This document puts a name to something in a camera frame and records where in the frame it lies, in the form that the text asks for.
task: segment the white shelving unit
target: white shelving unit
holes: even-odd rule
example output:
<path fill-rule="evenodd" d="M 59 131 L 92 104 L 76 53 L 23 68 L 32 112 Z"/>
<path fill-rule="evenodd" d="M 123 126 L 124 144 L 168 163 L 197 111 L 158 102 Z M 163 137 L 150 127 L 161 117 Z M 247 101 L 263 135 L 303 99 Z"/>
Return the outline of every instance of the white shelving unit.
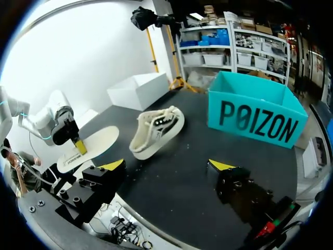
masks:
<path fill-rule="evenodd" d="M 184 32 L 200 32 L 202 30 L 215 30 L 215 29 L 227 29 L 228 34 L 229 34 L 229 41 L 230 41 L 230 46 L 225 46 L 225 45 L 210 45 L 210 46 L 188 46 L 188 47 L 180 47 L 180 41 L 182 40 L 182 34 Z M 270 39 L 273 42 L 280 42 L 283 43 L 284 48 L 287 49 L 287 55 L 280 56 L 276 55 L 274 53 L 270 52 L 265 52 L 265 51 L 260 51 L 257 49 L 252 49 L 252 48 L 243 48 L 243 47 L 237 47 L 236 46 L 236 38 L 235 38 L 235 33 L 244 33 L 244 34 L 252 34 L 260 37 L 264 37 L 266 39 Z M 259 70 L 261 72 L 264 72 L 265 74 L 277 77 L 282 79 L 285 85 L 288 85 L 288 78 L 289 78 L 289 71 L 290 71 L 290 45 L 286 40 L 283 40 L 281 38 L 277 38 L 272 35 L 268 35 L 265 33 L 261 33 L 258 31 L 251 31 L 251 30 L 243 30 L 243 29 L 234 29 L 233 23 L 231 21 L 227 21 L 227 25 L 220 25 L 220 26 L 204 26 L 204 27 L 193 27 L 193 28 L 187 28 L 187 29 L 181 29 L 181 37 L 180 39 L 177 37 L 176 39 L 176 45 L 177 45 L 177 52 L 180 58 L 180 66 L 181 66 L 181 71 L 182 71 L 182 76 L 185 79 L 185 70 L 184 68 L 189 68 L 189 67 L 202 67 L 202 68 L 220 68 L 220 69 L 225 69 L 225 70 L 231 70 L 232 72 L 237 72 L 238 69 L 247 69 L 247 70 Z M 207 48 L 215 48 L 215 49 L 229 49 L 230 50 L 230 63 L 231 65 L 223 65 L 223 66 L 209 66 L 209 65 L 198 65 L 198 66 L 190 66 L 190 65 L 184 65 L 183 63 L 183 58 L 182 58 L 182 51 L 190 51 L 190 49 L 207 49 Z M 286 74 L 281 75 L 277 74 L 275 72 L 269 71 L 269 70 L 262 70 L 259 68 L 256 68 L 254 66 L 243 66 L 237 63 L 237 52 L 245 52 L 245 53 L 257 53 L 260 55 L 266 55 L 266 56 L 272 56 L 276 59 L 283 60 L 287 64 L 287 69 L 286 69 Z"/>
<path fill-rule="evenodd" d="M 184 68 L 216 68 L 216 69 L 229 69 L 231 70 L 230 65 L 223 65 L 223 66 L 211 66 L 211 65 L 184 65 Z"/>
<path fill-rule="evenodd" d="M 186 49 L 202 49 L 202 48 L 229 48 L 230 46 L 228 45 L 208 45 L 208 46 L 187 46 L 187 47 L 181 47 L 181 50 L 186 50 Z"/>

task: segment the white sneaker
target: white sneaker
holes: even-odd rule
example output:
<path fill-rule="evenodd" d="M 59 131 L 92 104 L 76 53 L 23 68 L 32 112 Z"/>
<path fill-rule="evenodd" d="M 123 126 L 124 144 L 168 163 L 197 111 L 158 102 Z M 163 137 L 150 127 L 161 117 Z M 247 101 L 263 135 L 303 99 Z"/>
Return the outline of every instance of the white sneaker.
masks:
<path fill-rule="evenodd" d="M 138 129 L 131 141 L 130 150 L 135 158 L 145 160 L 182 130 L 185 117 L 176 107 L 148 111 L 139 115 Z"/>

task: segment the yellow tripod stand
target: yellow tripod stand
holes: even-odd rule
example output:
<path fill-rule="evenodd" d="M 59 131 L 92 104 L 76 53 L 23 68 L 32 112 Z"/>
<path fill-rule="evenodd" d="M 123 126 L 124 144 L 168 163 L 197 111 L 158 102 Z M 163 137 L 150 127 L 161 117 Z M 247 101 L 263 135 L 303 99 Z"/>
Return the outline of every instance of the yellow tripod stand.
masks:
<path fill-rule="evenodd" d="M 175 64 L 175 69 L 176 69 L 176 74 L 177 74 L 176 79 L 173 81 L 172 84 L 170 84 L 169 90 L 172 90 L 175 83 L 178 83 L 178 85 L 175 87 L 175 89 L 178 88 L 178 87 L 179 88 L 180 87 L 185 87 L 185 88 L 188 88 L 191 91 L 197 93 L 197 91 L 180 76 L 179 67 L 178 67 L 178 60 L 177 60 L 177 56 L 176 56 L 175 46 L 174 46 L 174 43 L 172 41 L 170 26 L 167 26 L 166 30 L 168 32 L 169 42 L 170 42 L 170 46 L 171 46 L 171 49 L 172 49 L 173 62 Z"/>
<path fill-rule="evenodd" d="M 177 56 L 176 56 L 175 46 L 173 44 L 172 37 L 171 37 L 170 27 L 167 26 L 166 30 L 168 32 L 169 42 L 170 42 L 170 46 L 171 46 L 172 54 L 173 54 L 173 62 L 175 64 L 175 69 L 176 69 L 176 74 L 177 74 L 176 79 L 173 81 L 173 83 L 170 84 L 169 90 L 172 90 L 173 86 L 177 83 L 178 85 L 175 86 L 175 89 L 178 88 L 178 87 L 179 88 L 180 87 L 185 87 L 185 88 L 188 88 L 191 91 L 197 93 L 197 91 L 180 76 L 179 67 L 178 67 L 178 60 L 177 60 Z M 153 49 L 153 46 L 152 46 L 151 37 L 150 37 L 148 28 L 146 29 L 146 31 L 147 31 L 147 35 L 148 35 L 148 39 L 149 39 L 149 45 L 150 45 L 152 58 L 153 58 L 152 62 L 154 63 L 155 71 L 158 73 L 159 70 L 158 70 L 156 57 L 155 57 L 155 53 L 154 53 L 154 49 Z"/>

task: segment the teal box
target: teal box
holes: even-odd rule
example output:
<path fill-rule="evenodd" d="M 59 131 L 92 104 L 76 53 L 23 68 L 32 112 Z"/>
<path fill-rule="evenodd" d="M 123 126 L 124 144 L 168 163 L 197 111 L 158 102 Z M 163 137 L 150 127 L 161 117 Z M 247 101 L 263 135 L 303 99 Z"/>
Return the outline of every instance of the teal box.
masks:
<path fill-rule="evenodd" d="M 292 148 L 308 115 L 284 85 L 221 71 L 209 90 L 208 126 Z"/>

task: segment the person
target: person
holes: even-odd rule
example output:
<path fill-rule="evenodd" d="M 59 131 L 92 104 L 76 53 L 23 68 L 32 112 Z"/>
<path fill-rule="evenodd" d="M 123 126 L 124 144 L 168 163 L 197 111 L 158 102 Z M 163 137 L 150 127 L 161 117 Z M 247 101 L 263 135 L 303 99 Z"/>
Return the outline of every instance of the person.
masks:
<path fill-rule="evenodd" d="M 3 146 L 11 150 L 9 140 L 7 138 L 4 140 Z M 25 152 L 13 153 L 6 149 L 1 150 L 1 155 L 10 163 L 11 178 L 22 194 L 31 190 L 39 192 L 42 188 L 50 189 L 48 184 L 42 182 L 38 177 L 26 169 L 26 167 L 28 167 L 37 176 L 43 178 L 42 174 L 38 170 L 32 168 L 34 165 L 41 166 L 42 161 L 39 158 L 33 157 Z M 22 165 L 19 159 L 25 163 L 25 166 Z"/>

